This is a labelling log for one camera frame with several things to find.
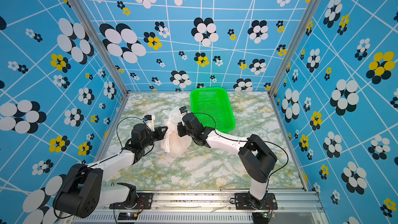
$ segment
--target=marble pattern surface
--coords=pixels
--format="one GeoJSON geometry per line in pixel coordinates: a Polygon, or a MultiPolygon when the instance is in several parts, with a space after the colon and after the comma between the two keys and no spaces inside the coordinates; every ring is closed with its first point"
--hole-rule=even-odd
{"type": "MultiPolygon", "coordinates": [[[[175,106],[191,108],[189,92],[178,93],[132,93],[123,112],[122,119],[130,116],[142,118],[146,114],[156,116],[155,126],[160,126],[166,118],[163,110],[172,110],[175,106]]],[[[235,136],[260,136],[288,148],[275,113],[266,92],[228,92],[236,126],[228,132],[235,136]]],[[[124,145],[131,136],[133,126],[140,121],[135,118],[124,120],[118,128],[119,137],[124,145]]],[[[278,157],[275,168],[286,163],[285,153],[278,147],[267,144],[278,157]]],[[[120,151],[120,143],[115,135],[107,151],[112,155],[120,151]]],[[[172,156],[160,148],[156,142],[152,152],[142,157],[136,164],[126,167],[108,177],[103,183],[130,183],[137,190],[151,189],[248,189],[251,177],[237,155],[220,149],[201,147],[194,142],[181,156],[172,156]]],[[[299,175],[292,160],[273,174],[269,186],[272,188],[302,187],[299,175]]]]}

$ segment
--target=blue wallpaper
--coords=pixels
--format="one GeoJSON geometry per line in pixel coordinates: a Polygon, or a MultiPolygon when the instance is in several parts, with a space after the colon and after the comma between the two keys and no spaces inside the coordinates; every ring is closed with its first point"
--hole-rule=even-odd
{"type": "Polygon", "coordinates": [[[82,0],[131,91],[265,91],[310,0],[82,0]]]}
{"type": "Polygon", "coordinates": [[[64,175],[94,160],[123,96],[68,0],[0,9],[0,223],[54,223],[64,175]]]}
{"type": "Polygon", "coordinates": [[[322,0],[274,99],[330,223],[397,223],[398,0],[322,0]]]}

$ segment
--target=translucent plastic bag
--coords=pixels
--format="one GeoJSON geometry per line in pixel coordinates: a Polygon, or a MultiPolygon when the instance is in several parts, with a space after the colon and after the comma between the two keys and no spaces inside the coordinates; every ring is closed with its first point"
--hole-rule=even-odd
{"type": "Polygon", "coordinates": [[[164,110],[167,119],[162,122],[162,126],[168,127],[164,139],[160,142],[160,147],[168,153],[182,155],[191,145],[192,138],[188,135],[178,136],[177,125],[181,122],[180,107],[174,107],[173,110],[164,110]]]}

